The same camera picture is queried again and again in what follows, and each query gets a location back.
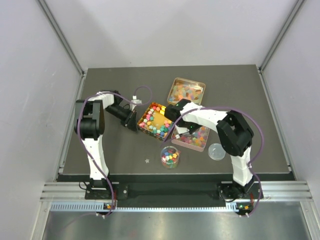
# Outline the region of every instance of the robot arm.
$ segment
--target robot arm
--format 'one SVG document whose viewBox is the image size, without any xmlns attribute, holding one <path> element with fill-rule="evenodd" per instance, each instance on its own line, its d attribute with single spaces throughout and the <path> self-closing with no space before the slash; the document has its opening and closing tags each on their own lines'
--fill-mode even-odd
<svg viewBox="0 0 320 240">
<path fill-rule="evenodd" d="M 193 109 L 201 109 L 187 99 L 176 105 L 166 107 L 164 116 L 175 122 L 181 115 Z M 223 149 L 230 154 L 233 167 L 233 180 L 244 192 L 252 186 L 253 174 L 248 168 L 253 131 L 244 117 L 235 111 L 217 111 L 212 109 L 195 110 L 183 115 L 176 128 L 179 134 L 194 133 L 200 126 L 205 126 L 218 133 Z"/>
<path fill-rule="evenodd" d="M 99 94 L 91 97 L 83 110 L 80 120 L 80 137 L 87 151 L 92 155 L 97 166 L 108 176 L 109 169 L 105 162 L 102 137 L 105 131 L 104 110 L 120 119 L 121 125 L 129 128 L 134 132 L 138 132 L 136 125 L 137 112 L 131 108 L 120 106 L 122 99 L 113 94 Z M 77 133 L 79 115 L 84 104 L 84 100 L 77 100 L 74 112 L 74 131 Z M 107 182 L 103 174 L 95 166 L 93 159 L 88 155 L 90 166 L 90 185 L 91 188 L 106 189 Z"/>
</svg>

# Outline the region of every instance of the gray floor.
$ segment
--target gray floor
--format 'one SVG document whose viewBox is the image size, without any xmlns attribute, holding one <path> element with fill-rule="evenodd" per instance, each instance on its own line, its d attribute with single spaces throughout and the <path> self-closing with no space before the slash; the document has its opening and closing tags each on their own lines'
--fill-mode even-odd
<svg viewBox="0 0 320 240">
<path fill-rule="evenodd" d="M 228 213 L 115 212 L 105 220 L 50 212 L 43 240 L 311 240 L 298 202 L 263 202 L 250 218 Z"/>
<path fill-rule="evenodd" d="M 255 65 L 230 66 L 166 66 L 132 68 L 89 69 L 82 98 L 101 90 L 118 90 L 130 98 L 136 87 L 148 85 L 153 91 L 153 102 L 167 105 L 167 97 L 175 78 L 181 77 L 206 84 L 202 105 L 230 106 L 250 114 L 262 127 L 265 148 L 253 164 L 258 173 L 288 173 L 287 163 L 279 141 L 276 127 L 268 106 L 265 92 Z M 149 93 L 141 89 L 138 98 L 146 102 Z M 138 108 L 140 118 L 147 107 Z M 180 162 L 175 169 L 166 169 L 160 161 L 161 142 L 142 132 L 131 132 L 120 125 L 114 116 L 105 113 L 103 150 L 107 166 L 112 174 L 219 174 L 232 173 L 231 159 L 227 155 L 221 161 L 208 156 L 208 147 L 219 142 L 218 135 L 210 131 L 203 152 L 177 146 L 181 151 Z M 251 156 L 260 147 L 257 129 L 249 123 L 255 133 Z M 64 166 L 64 174 L 89 174 L 89 163 L 73 132 Z"/>
</svg>

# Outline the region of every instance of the purple cable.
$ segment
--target purple cable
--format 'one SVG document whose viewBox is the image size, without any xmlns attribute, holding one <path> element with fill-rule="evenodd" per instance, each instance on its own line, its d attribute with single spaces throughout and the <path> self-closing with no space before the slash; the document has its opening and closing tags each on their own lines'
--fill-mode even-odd
<svg viewBox="0 0 320 240">
<path fill-rule="evenodd" d="M 138 91 L 139 89 L 148 89 L 148 90 L 151 92 L 150 87 L 148 87 L 147 85 L 141 85 L 141 86 L 138 86 L 138 87 L 134 90 L 133 96 L 136 96 L 136 95 L 137 95 L 137 91 Z"/>
<path fill-rule="evenodd" d="M 262 186 L 261 186 L 261 181 L 260 181 L 260 178 L 258 177 L 258 175 L 252 170 L 252 163 L 261 155 L 262 153 L 262 150 L 264 149 L 264 146 L 265 146 L 265 136 L 264 136 L 264 133 L 261 129 L 261 127 L 259 126 L 259 124 L 247 113 L 245 113 L 244 111 L 242 110 L 239 110 L 237 108 L 234 108 L 234 107 L 227 107 L 227 106 L 212 106 L 212 107 L 202 107 L 200 109 L 198 108 L 194 108 L 194 109 L 191 109 L 189 111 L 186 111 L 185 113 L 183 113 L 180 117 L 177 118 L 177 120 L 175 120 L 175 122 L 172 124 L 171 126 L 171 129 L 168 131 L 168 134 L 165 136 L 165 138 L 163 139 L 162 141 L 162 144 L 161 146 L 168 140 L 168 137 L 170 135 L 170 133 L 173 131 L 173 129 L 175 128 L 177 122 L 186 114 L 189 114 L 193 111 L 201 111 L 201 110 L 226 110 L 226 109 L 229 109 L 229 110 L 233 110 L 233 111 L 236 111 L 244 116 L 246 116 L 248 119 L 250 119 L 250 121 L 256 126 L 256 128 L 258 129 L 259 131 L 259 134 L 260 134 L 260 137 L 261 137 L 261 146 L 259 148 L 259 151 L 257 152 L 257 154 L 247 163 L 247 166 L 249 168 L 249 171 L 252 173 L 252 175 L 257 179 L 258 181 L 258 184 L 259 184 L 259 195 L 258 195 L 258 198 L 256 200 L 256 204 L 255 206 L 253 207 L 252 211 L 247 215 L 248 217 L 250 217 L 254 212 L 255 210 L 257 209 L 258 205 L 259 205 L 259 202 L 260 202 L 260 199 L 261 199 L 261 196 L 262 196 Z"/>
<path fill-rule="evenodd" d="M 80 122 L 81 122 L 81 119 L 82 119 L 82 117 L 83 117 L 84 110 L 85 110 L 85 106 L 86 106 L 88 100 L 89 100 L 90 98 L 97 97 L 97 96 L 100 96 L 100 95 L 102 95 L 102 94 L 112 94 L 112 95 L 118 96 L 118 97 L 122 98 L 123 100 L 125 100 L 126 102 L 128 102 L 128 103 L 130 103 L 130 104 L 133 104 L 133 105 L 137 105 L 137 106 L 143 106 L 143 105 L 149 104 L 149 103 L 151 102 L 151 100 L 152 100 L 152 97 L 153 97 L 152 91 L 151 91 L 151 89 L 150 89 L 148 86 L 140 86 L 140 87 L 138 87 L 137 89 L 139 89 L 139 88 L 141 88 L 141 87 L 147 88 L 147 89 L 150 91 L 150 99 L 149 99 L 148 102 L 146 102 L 146 103 L 136 104 L 136 103 L 133 103 L 133 102 L 131 102 L 130 100 L 126 99 L 124 96 L 121 96 L 120 94 L 117 94 L 117 93 L 115 93 L 115 92 L 102 91 L 102 92 L 99 92 L 99 93 L 97 93 L 97 94 L 95 94 L 95 95 L 89 96 L 89 97 L 87 97 L 87 98 L 84 100 L 84 102 L 83 102 L 83 104 L 82 104 L 82 107 L 81 107 L 81 110 L 80 110 L 79 117 L 78 117 L 78 122 L 77 122 L 77 127 L 76 127 L 76 133 L 77 133 L 78 139 L 79 139 L 79 141 L 80 141 L 80 145 L 83 147 L 83 149 L 84 149 L 84 151 L 86 152 L 86 154 L 92 159 L 93 164 L 94 164 L 95 167 L 98 169 L 98 171 L 103 175 L 103 177 L 104 177 L 105 180 L 107 181 L 107 183 L 108 183 L 108 185 L 109 185 L 109 187 L 110 187 L 110 190 L 111 190 L 111 208 L 110 208 L 110 211 L 106 214 L 106 217 L 111 214 L 112 209 L 113 209 L 113 207 L 114 207 L 114 202 L 115 202 L 114 189 L 113 189 L 113 187 L 112 187 L 112 184 L 111 184 L 110 180 L 108 179 L 108 176 L 101 170 L 101 168 L 98 166 L 96 160 L 93 158 L 93 156 L 91 155 L 91 153 L 87 150 L 85 144 L 82 142 L 81 135 L 80 135 Z"/>
</svg>

